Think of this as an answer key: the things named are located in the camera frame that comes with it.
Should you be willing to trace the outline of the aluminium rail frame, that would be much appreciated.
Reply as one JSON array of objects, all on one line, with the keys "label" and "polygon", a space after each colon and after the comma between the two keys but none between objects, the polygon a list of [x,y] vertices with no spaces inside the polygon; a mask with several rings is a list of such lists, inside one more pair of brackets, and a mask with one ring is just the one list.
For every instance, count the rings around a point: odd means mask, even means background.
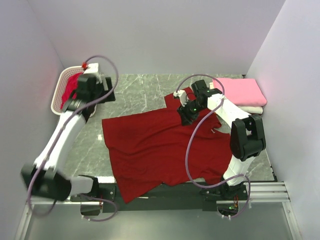
[{"label": "aluminium rail frame", "polygon": [[[247,200],[250,202],[259,203],[277,203],[288,202],[289,195],[285,184],[283,182],[245,182],[247,190]],[[96,204],[98,201],[104,200],[102,198],[95,198],[87,195],[69,196],[65,200],[58,200],[57,203],[88,203],[90,205]],[[246,200],[239,200],[238,203],[244,203]],[[219,201],[218,204],[232,204],[230,201]]]}]

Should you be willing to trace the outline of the dark red t shirt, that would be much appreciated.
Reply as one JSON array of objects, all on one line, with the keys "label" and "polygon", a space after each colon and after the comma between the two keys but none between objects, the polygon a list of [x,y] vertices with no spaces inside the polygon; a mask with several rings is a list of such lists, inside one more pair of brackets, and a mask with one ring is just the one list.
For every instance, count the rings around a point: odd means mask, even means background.
[{"label": "dark red t shirt", "polygon": [[163,183],[175,186],[189,178],[203,178],[216,184],[228,168],[230,136],[219,131],[216,115],[204,121],[187,151],[195,127],[209,110],[201,111],[192,125],[183,126],[177,112],[180,101],[172,94],[164,100],[164,108],[101,122],[113,176],[125,203]]}]

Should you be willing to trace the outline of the folded white t shirt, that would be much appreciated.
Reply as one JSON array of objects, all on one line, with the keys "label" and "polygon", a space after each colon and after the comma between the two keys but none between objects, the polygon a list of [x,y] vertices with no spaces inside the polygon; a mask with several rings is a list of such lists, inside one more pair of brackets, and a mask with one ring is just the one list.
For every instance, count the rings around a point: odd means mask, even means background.
[{"label": "folded white t shirt", "polygon": [[238,106],[241,110],[249,114],[259,114],[263,113],[263,108],[261,106]]}]

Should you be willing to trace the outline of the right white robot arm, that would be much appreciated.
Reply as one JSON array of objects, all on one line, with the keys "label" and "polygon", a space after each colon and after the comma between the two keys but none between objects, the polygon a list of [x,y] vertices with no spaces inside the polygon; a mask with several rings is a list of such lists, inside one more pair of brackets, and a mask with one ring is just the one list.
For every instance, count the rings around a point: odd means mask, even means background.
[{"label": "right white robot arm", "polygon": [[173,93],[173,97],[180,100],[177,112],[181,124],[191,125],[202,110],[208,109],[209,113],[196,125],[186,150],[190,151],[200,126],[213,114],[217,114],[230,127],[229,147],[232,155],[227,170],[219,183],[207,185],[206,189],[217,188],[217,195],[222,199],[233,199],[241,193],[244,181],[248,180],[246,173],[251,163],[266,148],[263,120],[260,115],[249,114],[227,99],[223,85],[210,89],[202,79],[194,82],[191,89],[194,100],[190,100],[186,91],[180,88]]}]

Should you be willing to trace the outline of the white plastic laundry basket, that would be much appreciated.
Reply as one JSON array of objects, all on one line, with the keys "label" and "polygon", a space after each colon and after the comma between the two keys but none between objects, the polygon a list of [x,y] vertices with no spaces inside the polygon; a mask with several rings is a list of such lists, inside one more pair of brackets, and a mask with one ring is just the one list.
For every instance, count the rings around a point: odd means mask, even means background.
[{"label": "white plastic laundry basket", "polygon": [[50,105],[51,111],[55,115],[59,116],[62,112],[61,110],[62,96],[65,92],[69,77],[71,77],[74,74],[80,73],[82,71],[83,69],[81,66],[71,66],[64,69],[61,72],[58,78],[58,81],[54,90],[53,98],[51,101],[51,105]]}]

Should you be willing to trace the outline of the folded pink t shirt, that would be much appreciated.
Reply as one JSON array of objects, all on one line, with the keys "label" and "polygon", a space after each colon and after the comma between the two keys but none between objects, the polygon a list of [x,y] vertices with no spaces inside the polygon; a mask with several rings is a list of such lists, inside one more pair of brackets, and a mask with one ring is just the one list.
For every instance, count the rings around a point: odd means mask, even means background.
[{"label": "folded pink t shirt", "polygon": [[224,95],[236,106],[263,107],[267,99],[253,78],[218,78],[224,87]]}]

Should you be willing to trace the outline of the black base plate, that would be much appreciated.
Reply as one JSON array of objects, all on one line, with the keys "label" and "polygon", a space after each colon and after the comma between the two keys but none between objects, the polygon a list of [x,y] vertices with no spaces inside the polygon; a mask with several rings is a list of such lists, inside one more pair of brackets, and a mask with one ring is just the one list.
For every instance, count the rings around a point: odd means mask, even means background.
[{"label": "black base plate", "polygon": [[99,193],[93,198],[113,202],[120,211],[161,211],[161,210],[202,210],[216,212],[219,201],[246,201],[247,189],[244,184],[228,187],[227,184],[216,188],[199,188],[193,183],[182,183],[175,186],[160,184],[142,196],[125,203],[116,183],[101,183]]}]

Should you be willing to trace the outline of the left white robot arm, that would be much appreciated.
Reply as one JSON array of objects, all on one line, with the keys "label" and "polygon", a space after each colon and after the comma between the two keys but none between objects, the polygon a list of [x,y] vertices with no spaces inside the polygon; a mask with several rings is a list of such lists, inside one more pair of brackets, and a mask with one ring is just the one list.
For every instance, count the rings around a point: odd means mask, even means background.
[{"label": "left white robot arm", "polygon": [[25,164],[21,177],[27,188],[27,201],[40,197],[65,201],[74,195],[83,195],[88,201],[100,195],[98,179],[80,175],[67,178],[62,174],[69,151],[78,134],[100,103],[115,101],[116,84],[110,77],[98,78],[95,73],[82,73],[77,87],[65,101],[58,124],[44,150],[32,164]]}]

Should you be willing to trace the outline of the crimson t shirt in basket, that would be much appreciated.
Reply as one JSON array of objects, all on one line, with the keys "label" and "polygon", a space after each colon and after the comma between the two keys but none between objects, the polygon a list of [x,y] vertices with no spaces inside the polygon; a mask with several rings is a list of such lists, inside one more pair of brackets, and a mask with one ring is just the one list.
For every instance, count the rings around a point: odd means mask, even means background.
[{"label": "crimson t shirt in basket", "polygon": [[77,88],[78,86],[78,77],[81,75],[82,73],[76,73],[71,75],[68,80],[67,80],[67,84],[64,90],[64,93],[61,97],[61,106],[60,108],[63,108],[64,103],[69,99],[71,93]]}]

